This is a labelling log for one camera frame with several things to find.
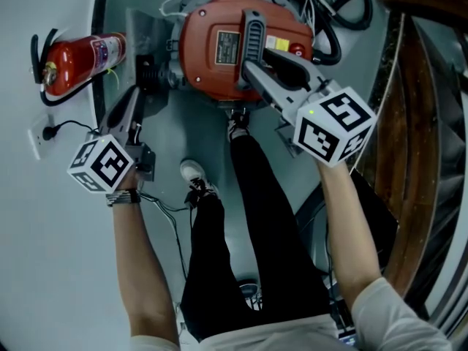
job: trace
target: hand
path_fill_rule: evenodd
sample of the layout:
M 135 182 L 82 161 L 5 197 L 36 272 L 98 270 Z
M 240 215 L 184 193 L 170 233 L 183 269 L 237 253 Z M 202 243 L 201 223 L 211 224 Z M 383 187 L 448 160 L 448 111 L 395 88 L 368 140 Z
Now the hand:
M 135 167 L 131 167 L 124 179 L 122 179 L 122 182 L 118 185 L 117 190 L 137 189 L 139 180 L 137 170 Z

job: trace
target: bracelet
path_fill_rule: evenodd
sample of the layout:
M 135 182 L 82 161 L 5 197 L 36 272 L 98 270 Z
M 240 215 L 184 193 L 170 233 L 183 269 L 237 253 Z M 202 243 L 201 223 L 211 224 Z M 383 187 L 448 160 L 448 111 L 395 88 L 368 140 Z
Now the bracelet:
M 133 204 L 141 202 L 140 194 L 135 189 L 118 190 L 112 194 L 105 195 L 107 206 L 112 207 L 114 204 Z

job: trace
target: leg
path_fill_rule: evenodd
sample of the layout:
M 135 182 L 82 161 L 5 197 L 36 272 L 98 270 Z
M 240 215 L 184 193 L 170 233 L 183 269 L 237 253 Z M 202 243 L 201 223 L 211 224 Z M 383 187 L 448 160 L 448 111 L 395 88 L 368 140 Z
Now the leg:
M 237 134 L 231 157 L 260 271 L 265 319 L 280 322 L 330 313 L 328 291 L 261 147 L 248 134 Z M 300 305 L 292 303 L 291 293 Z
M 254 326 L 254 314 L 231 271 L 224 240 L 224 209 L 216 191 L 201 197 L 197 204 L 181 309 L 189 332 L 198 341 Z

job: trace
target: gray floor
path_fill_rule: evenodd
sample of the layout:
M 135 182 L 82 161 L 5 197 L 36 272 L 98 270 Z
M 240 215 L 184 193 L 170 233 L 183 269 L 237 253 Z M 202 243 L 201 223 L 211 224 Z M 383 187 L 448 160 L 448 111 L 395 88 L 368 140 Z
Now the gray floor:
M 107 0 L 105 31 L 125 31 L 125 10 L 138 8 L 159 17 L 159 6 L 164 0 Z M 361 9 L 360 2 L 351 3 L 349 11 Z M 343 36 L 343 61 L 322 69 L 328 77 L 342 86 L 352 86 L 364 99 L 369 98 L 371 85 L 385 37 L 386 13 L 376 8 L 374 21 L 368 31 L 346 33 Z M 115 81 L 105 81 L 106 104 L 110 105 L 117 93 Z M 273 171 L 282 185 L 292 208 L 297 211 L 319 183 L 313 159 L 301 155 L 292 159 L 273 129 L 278 115 L 270 108 L 252 114 L 252 135 L 260 142 L 270 160 Z M 230 161 L 226 141 L 224 112 L 205 105 L 180 91 L 171 91 L 168 106 L 156 116 L 145 120 L 142 140 L 156 152 L 156 180 L 145 189 L 172 206 L 181 206 L 187 186 L 180 177 L 179 163 L 190 157 L 206 169 L 209 178 L 219 187 L 225 216 L 225 235 L 231 251 L 233 272 L 239 279 L 257 276 L 257 266 L 250 244 L 241 194 Z M 184 288 L 184 278 L 178 257 L 176 241 L 167 220 L 150 203 L 143 204 L 143 212 L 151 241 L 162 262 L 175 301 L 179 301 Z M 189 215 L 175 215 L 181 236 L 186 263 L 190 256 Z

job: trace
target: red fire extinguisher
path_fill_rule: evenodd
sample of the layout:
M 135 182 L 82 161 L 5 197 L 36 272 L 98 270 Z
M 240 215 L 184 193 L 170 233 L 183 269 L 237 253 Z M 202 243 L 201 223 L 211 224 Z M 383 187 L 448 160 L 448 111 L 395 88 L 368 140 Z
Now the red fire extinguisher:
M 45 40 L 41 58 L 38 37 L 31 38 L 31 61 L 34 81 L 41 85 L 41 100 L 48 107 L 59 105 L 76 95 L 97 77 L 120 64 L 125 58 L 125 34 L 92 35 L 81 39 L 52 43 L 57 29 Z M 46 92 L 64 97 L 49 100 Z

